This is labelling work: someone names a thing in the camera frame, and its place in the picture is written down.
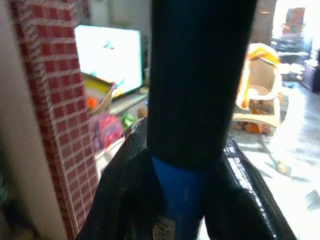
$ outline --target tv stand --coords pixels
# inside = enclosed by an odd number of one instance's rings
[[[138,91],[129,94],[123,98],[117,99],[111,103],[110,114],[116,116],[122,115],[124,112],[128,111],[130,108],[135,109],[137,105],[145,105],[148,99],[148,94],[140,94]],[[137,111],[130,111],[130,114],[136,116]]]

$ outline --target black cover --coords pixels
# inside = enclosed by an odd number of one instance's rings
[[[256,1],[152,1],[147,144],[159,160],[203,169],[221,157]]]
[[[104,170],[76,240],[153,239],[161,189],[146,149],[147,121],[134,128]],[[230,136],[223,157],[213,162],[205,213],[210,239],[296,239],[260,173]]]

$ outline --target red tile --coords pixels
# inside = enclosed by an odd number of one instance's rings
[[[89,211],[90,211],[91,205],[92,205],[92,203],[90,202],[89,204],[87,204],[87,205],[84,207],[85,213],[86,213],[87,215],[88,215],[88,213],[89,213]]]
[[[84,125],[84,126],[81,127],[81,133],[82,133],[83,135],[89,133],[89,124],[86,124],[86,125]]]
[[[62,150],[62,156],[63,156],[64,158],[70,156],[70,154],[71,154],[71,149],[70,149],[70,147],[67,146],[65,149]]]
[[[91,178],[92,176],[95,176],[97,174],[96,167],[92,167],[88,170],[88,177]]]
[[[65,134],[65,135],[59,137],[59,141],[60,141],[61,146],[67,144],[69,142],[68,134]]]
[[[52,152],[50,152],[50,151],[48,151],[47,149],[45,150],[45,155],[46,155],[46,157],[47,157],[47,159],[48,159],[48,163],[50,164],[50,162],[53,162],[54,164],[55,164],[55,155],[52,153]]]
[[[82,87],[77,87],[77,88],[75,88],[75,89],[74,89],[74,93],[75,93],[75,96],[76,96],[76,97],[81,97],[81,96],[84,95],[84,94],[83,94],[83,89],[82,89]]]
[[[77,221],[78,223],[78,228],[79,228],[79,231],[82,229],[82,227],[85,225],[85,222],[86,222],[86,216],[84,216],[83,218],[79,219]]]
[[[89,192],[89,184],[86,184],[84,185],[82,188],[81,188],[81,193],[82,195],[85,195],[87,192]]]
[[[60,184],[59,178],[56,178],[53,180],[54,184]],[[55,194],[57,196],[58,199],[64,199],[64,193],[62,192],[61,189],[57,189],[55,188]]]
[[[24,67],[25,67],[25,71],[26,71],[27,73],[32,73],[32,72],[33,72],[33,68],[32,68],[31,63],[25,62],[25,63],[24,63]]]
[[[91,186],[91,196],[94,197],[98,188],[98,184]]]
[[[61,117],[64,116],[64,111],[63,111],[62,107],[57,107],[57,108],[55,108],[55,109],[53,110],[53,112],[54,112],[54,117],[55,117],[56,119],[61,118]]]
[[[66,179],[68,180],[68,182],[71,182],[76,178],[76,176],[77,176],[77,172],[76,170],[73,170],[72,172],[67,174]]]
[[[82,142],[83,142],[83,146],[87,146],[87,145],[91,145],[90,144],[90,137],[89,136],[86,136],[82,139]]]
[[[58,12],[55,8],[50,8],[50,16],[52,19],[58,19]]]
[[[57,9],[56,10],[57,14],[58,14],[58,19],[60,20],[65,20],[65,12],[62,9]]]
[[[74,103],[70,103],[66,106],[66,112],[68,114],[73,114],[76,112],[76,108],[75,108],[75,104]]]
[[[57,123],[56,124],[56,129],[57,129],[58,133],[61,133],[61,132],[65,131],[65,130],[67,130],[67,126],[66,126],[65,121]]]
[[[91,199],[91,195],[90,195],[90,192],[88,192],[83,198],[83,202],[85,203],[86,201],[90,200]]]
[[[68,69],[72,69],[72,59],[66,59],[66,65]]]
[[[66,60],[59,60],[59,69],[60,71],[66,71],[68,69]]]
[[[71,158],[69,160],[67,160],[65,163],[64,163],[64,167],[66,170],[68,170],[69,168],[71,168],[72,166],[74,166],[75,163],[74,163],[74,160]]]
[[[37,92],[38,85],[35,83],[35,80],[29,78],[28,79],[28,83],[29,83],[29,87],[30,87],[30,90],[31,90],[31,94],[34,95],[34,96],[39,97],[38,92]]]
[[[55,45],[56,53],[57,54],[64,54],[65,53],[65,46],[62,43],[58,43]]]
[[[48,78],[48,84],[51,90],[57,89],[59,87],[58,79],[56,77]]]
[[[74,37],[74,29],[72,27],[65,27],[64,28],[65,36],[67,38],[73,38]]]
[[[71,196],[72,202],[76,202],[81,197],[80,191],[77,191]]]
[[[71,60],[71,67],[72,67],[72,69],[80,68],[78,58],[74,58]]]
[[[80,152],[79,154],[77,154],[74,157],[74,160],[75,160],[76,164],[80,163],[83,159],[84,159],[84,155],[82,154],[82,152]]]
[[[67,211],[68,211],[67,206],[66,206],[66,204],[64,204],[64,203],[59,202],[59,207],[60,207],[60,209],[61,209],[62,211],[64,211],[64,212],[67,212]]]
[[[45,61],[44,66],[47,73],[52,73],[55,71],[54,61]]]
[[[78,124],[77,117],[73,116],[68,119],[70,127],[75,127]]]
[[[39,119],[44,119],[45,118],[45,114],[43,111],[40,111],[40,110],[36,110],[35,111],[35,114],[36,114],[36,117]]]
[[[79,201],[76,205],[73,206],[74,210],[78,210],[80,208],[83,208],[83,204],[82,201]]]
[[[82,82],[82,79],[80,77],[80,73],[76,73],[73,75],[73,81],[75,84],[78,84],[78,83],[81,83]]]
[[[63,85],[64,87],[68,87],[68,86],[71,85],[69,75],[62,76],[62,85]]]
[[[60,94],[59,94],[58,92],[52,93],[52,94],[51,94],[51,101],[52,101],[52,104],[61,103]]]
[[[50,45],[49,44],[41,44],[42,55],[48,56],[51,55]]]
[[[40,105],[42,103],[41,100],[40,100],[40,97],[38,95],[33,95],[32,96],[32,101],[36,105]]]
[[[22,56],[28,56],[28,54],[29,54],[27,45],[25,43],[20,44],[20,51],[21,51]]]
[[[40,128],[40,132],[43,135],[45,135],[45,136],[49,135],[48,129],[45,126],[40,126],[39,128]]]
[[[70,222],[69,216],[66,219],[64,219],[62,217],[62,220],[63,220],[63,223],[65,225],[65,233],[66,233],[67,238],[68,239],[74,239],[75,238],[75,234],[74,234],[73,228],[75,228],[75,226],[73,226],[73,227],[71,226],[71,222]]]
[[[72,149],[73,149],[74,152],[80,150],[80,149],[81,149],[81,142],[80,142],[80,141],[75,142],[75,143],[72,145]]]
[[[70,132],[71,140],[75,140],[77,137],[79,137],[79,130],[75,129]]]
[[[48,32],[47,32],[46,26],[37,25],[36,28],[38,30],[38,34],[40,37],[42,37],[42,38],[48,37]]]
[[[62,27],[60,27],[60,26],[51,26],[50,30],[51,30],[51,34],[52,34],[52,36],[50,36],[50,37],[55,37],[55,38],[63,37],[63,35],[62,35]]]
[[[51,54],[52,55],[56,55],[57,54],[57,44],[50,43],[49,47],[50,47]]]
[[[76,54],[77,53],[77,45],[75,43],[65,44],[65,49],[68,54]]]
[[[98,179],[96,176],[89,181],[90,186],[95,186],[97,183]]]
[[[73,192],[78,188],[79,188],[78,181],[74,181],[72,184],[69,185],[70,192]]]
[[[85,182],[88,182],[88,176],[87,174],[83,174],[81,177],[79,177],[79,183],[82,185]]]
[[[49,171],[50,171],[50,174],[54,177],[58,177],[58,173],[57,173],[57,170],[56,170],[56,167],[55,166],[50,166],[49,165]]]
[[[79,120],[80,120],[80,123],[84,123],[85,121],[87,121],[88,120],[87,114],[85,112],[81,113],[79,115]]]
[[[70,17],[70,12],[67,10],[64,10],[64,20],[66,21],[70,21],[71,17]]]
[[[45,147],[50,147],[51,148],[51,142],[50,140],[47,140],[47,139],[43,139],[42,140],[42,143]]]
[[[64,100],[70,100],[73,98],[71,89],[65,90],[63,94],[64,94]]]
[[[12,17],[17,18],[19,16],[19,14],[18,14],[17,5],[15,2],[10,3],[10,9],[11,9]]]
[[[44,17],[44,13],[42,11],[41,6],[34,5],[33,6],[33,14],[36,18],[43,18]]]
[[[93,166],[93,165],[95,165],[95,160],[94,160],[94,158],[93,157],[91,157],[90,159],[88,159],[87,161],[86,161],[86,165],[87,165],[87,167],[88,168],[90,168],[91,166]]]
[[[85,101],[82,99],[76,103],[78,111],[86,108]]]
[[[83,218],[85,215],[85,211],[82,209],[77,215],[76,215],[76,219],[80,220],[81,218]]]
[[[85,150],[84,150],[84,157],[88,157],[92,154],[92,150],[91,150],[91,146],[87,147]]]
[[[85,172],[86,171],[86,164],[85,163],[82,163],[81,165],[79,165],[77,168],[76,168],[78,174],[80,175],[81,173]]]
[[[43,18],[44,19],[50,19],[51,18],[51,14],[50,14],[50,8],[43,6],[42,7],[42,12],[43,12]]]
[[[15,32],[19,38],[24,37],[24,31],[22,30],[21,24],[15,24]]]

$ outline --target white wall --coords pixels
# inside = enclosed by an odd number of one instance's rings
[[[142,36],[151,36],[151,0],[89,0],[90,22],[97,26],[112,26],[109,22],[108,1],[127,8],[129,28],[137,29]]]
[[[7,1],[0,1],[0,138],[22,209],[40,235],[66,240]]]

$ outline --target red tiled pillar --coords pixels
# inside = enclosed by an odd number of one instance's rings
[[[69,239],[83,226],[98,185],[74,36],[78,18],[73,2],[9,0]]]

